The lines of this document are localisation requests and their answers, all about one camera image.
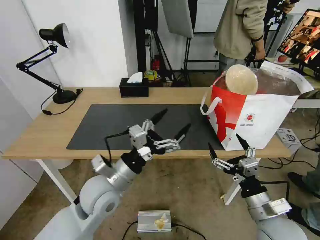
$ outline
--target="tissue box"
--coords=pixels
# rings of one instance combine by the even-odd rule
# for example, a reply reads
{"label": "tissue box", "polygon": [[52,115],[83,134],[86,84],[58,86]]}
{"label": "tissue box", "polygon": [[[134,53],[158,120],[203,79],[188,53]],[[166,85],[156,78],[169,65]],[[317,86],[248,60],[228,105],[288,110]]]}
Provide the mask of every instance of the tissue box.
{"label": "tissue box", "polygon": [[149,97],[148,79],[142,83],[127,83],[128,78],[122,78],[119,89],[121,97]]}
{"label": "tissue box", "polygon": [[277,136],[281,142],[294,154],[301,146],[301,142],[291,129],[278,128]]}

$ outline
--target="shopping bag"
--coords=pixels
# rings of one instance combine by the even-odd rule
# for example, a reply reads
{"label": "shopping bag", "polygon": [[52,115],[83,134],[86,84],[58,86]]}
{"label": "shopping bag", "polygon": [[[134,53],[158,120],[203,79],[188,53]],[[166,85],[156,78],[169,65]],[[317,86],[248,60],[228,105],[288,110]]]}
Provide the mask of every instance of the shopping bag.
{"label": "shopping bag", "polygon": [[[207,115],[219,141],[227,151],[242,149],[236,133],[245,139],[249,146],[256,149],[265,148],[299,95],[313,90],[302,75],[288,68],[265,61],[260,69],[259,71],[270,74],[271,78],[273,75],[283,77],[283,82],[278,78],[275,80],[277,85],[270,81],[270,88],[274,89],[270,92],[283,91],[284,95],[263,93],[263,89],[258,90],[258,93],[263,94],[241,95],[212,85],[202,98],[200,111]],[[297,91],[287,92],[287,89],[292,89],[288,86],[292,85],[297,87],[299,94]],[[203,105],[209,92],[210,105],[205,112]]]}

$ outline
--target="black tissue box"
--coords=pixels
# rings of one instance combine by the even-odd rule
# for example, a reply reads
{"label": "black tissue box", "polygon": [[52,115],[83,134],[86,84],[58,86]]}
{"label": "black tissue box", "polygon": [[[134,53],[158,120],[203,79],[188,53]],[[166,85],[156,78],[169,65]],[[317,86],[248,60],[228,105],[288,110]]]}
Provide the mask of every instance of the black tissue box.
{"label": "black tissue box", "polygon": [[121,79],[119,85],[121,97],[149,97],[147,78],[143,78],[142,83],[127,83],[128,79]]}

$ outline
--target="shoe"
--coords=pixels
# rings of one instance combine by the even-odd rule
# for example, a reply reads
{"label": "shoe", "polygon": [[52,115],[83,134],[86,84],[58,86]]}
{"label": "shoe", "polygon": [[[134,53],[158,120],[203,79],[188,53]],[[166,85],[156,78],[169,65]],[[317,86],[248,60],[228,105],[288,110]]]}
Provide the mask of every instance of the shoe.
{"label": "shoe", "polygon": [[289,172],[288,173],[288,178],[291,180],[291,182],[293,182],[296,186],[298,186],[300,189],[311,193],[313,196],[315,196],[316,198],[320,199],[320,195],[311,191],[308,186],[302,181],[302,175],[297,174],[295,172]]}
{"label": "shoe", "polygon": [[291,219],[292,221],[295,221],[296,223],[301,224],[302,226],[306,227],[310,232],[312,232],[313,234],[317,235],[320,237],[320,231],[310,227],[303,219],[301,211],[302,208],[298,207],[297,205],[294,205],[293,203],[289,203],[290,206],[292,207],[292,209],[287,212],[287,216],[289,219]]}

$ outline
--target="wooden table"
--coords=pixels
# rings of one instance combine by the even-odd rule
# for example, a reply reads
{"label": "wooden table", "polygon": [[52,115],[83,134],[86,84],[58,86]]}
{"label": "wooden table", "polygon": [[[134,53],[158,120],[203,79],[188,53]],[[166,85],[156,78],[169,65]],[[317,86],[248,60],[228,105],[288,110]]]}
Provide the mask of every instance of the wooden table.
{"label": "wooden table", "polygon": [[[200,104],[205,91],[207,88],[150,88],[148,98],[121,98],[118,88],[85,88],[75,104],[65,113],[52,116],[40,114],[2,158],[36,159],[66,197],[73,201],[76,195],[50,159],[92,159],[97,154],[108,156],[107,150],[66,149],[91,104]],[[68,105],[69,103],[51,103],[46,109],[61,112]],[[124,152],[128,151],[113,150],[112,158],[117,159]],[[233,158],[243,155],[244,151],[217,150],[216,153],[219,158]],[[256,151],[258,158],[289,156],[289,150],[275,136],[265,149]],[[154,157],[209,159],[209,151],[180,150]]]}

